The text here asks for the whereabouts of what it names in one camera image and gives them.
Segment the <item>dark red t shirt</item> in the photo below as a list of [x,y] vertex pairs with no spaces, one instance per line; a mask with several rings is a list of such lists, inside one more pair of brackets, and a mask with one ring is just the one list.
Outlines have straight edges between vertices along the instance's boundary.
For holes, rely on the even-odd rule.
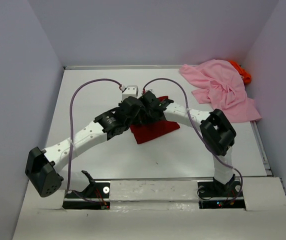
[[[169,99],[168,96],[157,97],[160,101],[161,106],[164,111],[167,107],[172,104],[174,101]],[[180,128],[179,124],[175,121],[168,121],[165,117],[165,120],[157,122],[140,122],[139,114],[130,125],[130,130],[134,135],[137,144],[147,143],[156,138],[169,134],[173,131],[176,131]]]

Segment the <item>pink t shirt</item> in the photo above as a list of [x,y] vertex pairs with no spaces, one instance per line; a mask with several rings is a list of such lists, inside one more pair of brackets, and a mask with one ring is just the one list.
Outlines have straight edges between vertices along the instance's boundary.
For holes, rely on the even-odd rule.
[[258,121],[262,117],[248,97],[241,75],[226,60],[213,59],[197,66],[183,65],[181,76],[197,87],[192,91],[199,104],[223,111],[231,123]]

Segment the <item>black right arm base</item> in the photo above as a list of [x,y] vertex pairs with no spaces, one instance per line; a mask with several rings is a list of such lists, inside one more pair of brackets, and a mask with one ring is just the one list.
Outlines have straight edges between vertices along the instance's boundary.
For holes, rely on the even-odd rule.
[[215,189],[213,181],[201,181],[197,183],[197,196],[199,208],[208,209],[246,209],[243,192],[239,193],[240,181],[232,183],[228,190],[219,192]]

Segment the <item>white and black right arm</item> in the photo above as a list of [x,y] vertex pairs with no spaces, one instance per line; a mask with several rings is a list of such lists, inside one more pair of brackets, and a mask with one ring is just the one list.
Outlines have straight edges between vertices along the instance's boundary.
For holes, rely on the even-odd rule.
[[160,100],[151,91],[147,91],[138,99],[145,110],[141,117],[142,121],[175,122],[196,131],[213,157],[214,176],[211,191],[220,197],[227,195],[235,182],[232,150],[236,131],[225,114],[219,109],[213,111],[191,109],[168,98]]

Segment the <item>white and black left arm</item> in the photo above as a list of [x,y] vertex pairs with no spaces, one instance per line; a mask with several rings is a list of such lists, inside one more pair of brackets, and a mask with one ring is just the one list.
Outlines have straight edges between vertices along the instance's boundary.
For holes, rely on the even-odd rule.
[[64,180],[59,172],[65,166],[71,168],[72,160],[82,153],[123,134],[144,107],[140,98],[129,96],[71,137],[43,150],[39,147],[31,149],[25,174],[39,196],[46,198],[55,193]]

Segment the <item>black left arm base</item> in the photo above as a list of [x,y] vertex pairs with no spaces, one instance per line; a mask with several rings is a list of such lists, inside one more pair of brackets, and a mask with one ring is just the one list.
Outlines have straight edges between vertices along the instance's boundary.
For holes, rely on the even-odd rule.
[[63,200],[65,210],[109,210],[110,181],[90,183],[83,191],[72,190]]

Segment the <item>orange cloth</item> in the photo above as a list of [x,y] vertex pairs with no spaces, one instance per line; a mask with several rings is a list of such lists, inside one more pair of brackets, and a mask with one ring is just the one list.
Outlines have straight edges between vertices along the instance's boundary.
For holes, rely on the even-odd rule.
[[228,62],[238,71],[244,85],[248,85],[252,82],[251,74],[247,72],[240,64],[233,60],[228,60]]

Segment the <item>white cardboard front cover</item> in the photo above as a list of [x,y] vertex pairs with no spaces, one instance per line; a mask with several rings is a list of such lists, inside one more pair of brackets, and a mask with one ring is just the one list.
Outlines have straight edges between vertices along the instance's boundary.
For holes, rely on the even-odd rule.
[[16,240],[286,240],[286,195],[277,177],[247,177],[244,208],[201,209],[192,180],[113,180],[110,209],[64,209],[64,194],[32,185]]

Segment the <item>white back table rail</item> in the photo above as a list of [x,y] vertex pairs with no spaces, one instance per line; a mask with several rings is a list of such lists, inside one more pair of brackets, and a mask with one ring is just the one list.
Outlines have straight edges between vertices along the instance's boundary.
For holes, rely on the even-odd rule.
[[65,71],[82,70],[140,70],[140,69],[179,69],[181,65],[74,65],[64,66]]

